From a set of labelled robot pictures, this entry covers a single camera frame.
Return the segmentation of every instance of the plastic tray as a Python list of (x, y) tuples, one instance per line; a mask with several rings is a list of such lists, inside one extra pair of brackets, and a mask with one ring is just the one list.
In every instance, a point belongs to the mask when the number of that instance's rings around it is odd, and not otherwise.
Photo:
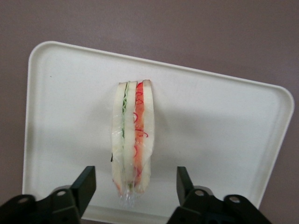
[[(111, 112), (119, 82), (150, 79), (156, 122), (152, 176), (133, 209), (118, 204), (111, 176)], [(96, 166), (84, 218), (164, 224), (179, 206), (176, 167), (219, 199), (259, 206), (294, 102), (280, 86), (59, 42), (29, 58), (23, 193), (40, 200)]]

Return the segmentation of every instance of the plastic wrap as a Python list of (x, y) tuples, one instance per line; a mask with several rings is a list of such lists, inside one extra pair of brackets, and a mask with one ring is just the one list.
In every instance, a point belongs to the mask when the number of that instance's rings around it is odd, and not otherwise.
[(154, 143), (151, 82), (119, 83), (113, 107), (112, 176), (121, 205), (133, 207), (150, 182)]

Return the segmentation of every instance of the green filling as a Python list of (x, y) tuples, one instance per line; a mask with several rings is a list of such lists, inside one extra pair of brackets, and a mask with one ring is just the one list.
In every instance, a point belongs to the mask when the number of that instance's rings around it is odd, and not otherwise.
[(132, 190), (133, 189), (133, 183), (128, 183), (128, 187), (129, 187), (130, 190)]
[(126, 84), (125, 93), (124, 93), (124, 96), (123, 96), (123, 99), (122, 99), (122, 127), (121, 127), (121, 131), (122, 131), (122, 137), (123, 138), (125, 138), (125, 112), (126, 112), (126, 107), (127, 107), (129, 83), (130, 82), (127, 82), (127, 84)]

